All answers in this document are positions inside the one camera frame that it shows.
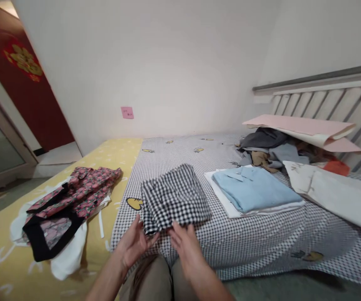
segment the person's left hand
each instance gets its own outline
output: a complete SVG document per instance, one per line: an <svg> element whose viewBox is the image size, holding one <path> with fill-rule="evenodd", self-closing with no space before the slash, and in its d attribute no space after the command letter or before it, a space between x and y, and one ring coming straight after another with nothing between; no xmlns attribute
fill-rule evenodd
<svg viewBox="0 0 361 301"><path fill-rule="evenodd" d="M119 252L123 264L129 269L157 241L160 233L157 232L151 239L147 240L143 230L143 222L137 214L135 220L126 230L118 243L116 251Z"/></svg>

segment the folded blue shirt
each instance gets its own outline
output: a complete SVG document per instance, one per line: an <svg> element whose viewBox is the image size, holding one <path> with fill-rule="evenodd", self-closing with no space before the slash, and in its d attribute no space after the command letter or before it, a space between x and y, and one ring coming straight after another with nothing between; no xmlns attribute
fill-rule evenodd
<svg viewBox="0 0 361 301"><path fill-rule="evenodd" d="M213 180L240 212L300 202L302 197L268 171L239 167L214 173Z"/></svg>

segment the red door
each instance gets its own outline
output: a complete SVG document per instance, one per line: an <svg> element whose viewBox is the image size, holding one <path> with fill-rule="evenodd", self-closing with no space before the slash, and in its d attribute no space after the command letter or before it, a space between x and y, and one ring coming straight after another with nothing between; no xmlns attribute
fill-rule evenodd
<svg viewBox="0 0 361 301"><path fill-rule="evenodd" d="M74 141L22 23L1 8L0 82L45 151Z"/></svg>

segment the red door decoration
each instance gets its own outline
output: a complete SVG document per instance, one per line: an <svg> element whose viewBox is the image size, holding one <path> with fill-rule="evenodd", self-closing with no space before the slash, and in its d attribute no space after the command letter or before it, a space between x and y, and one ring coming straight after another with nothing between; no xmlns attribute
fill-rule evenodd
<svg viewBox="0 0 361 301"><path fill-rule="evenodd" d="M7 60L22 70L23 74L35 82L41 80L43 70L37 59L19 41L11 41L4 49Z"/></svg>

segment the pink sticky note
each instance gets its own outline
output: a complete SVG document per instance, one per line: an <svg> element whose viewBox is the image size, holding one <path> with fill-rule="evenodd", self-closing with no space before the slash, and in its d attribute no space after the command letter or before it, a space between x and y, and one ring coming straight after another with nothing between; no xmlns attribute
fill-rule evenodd
<svg viewBox="0 0 361 301"><path fill-rule="evenodd" d="M126 119L133 119L133 109L132 107L121 107L122 117Z"/></svg>

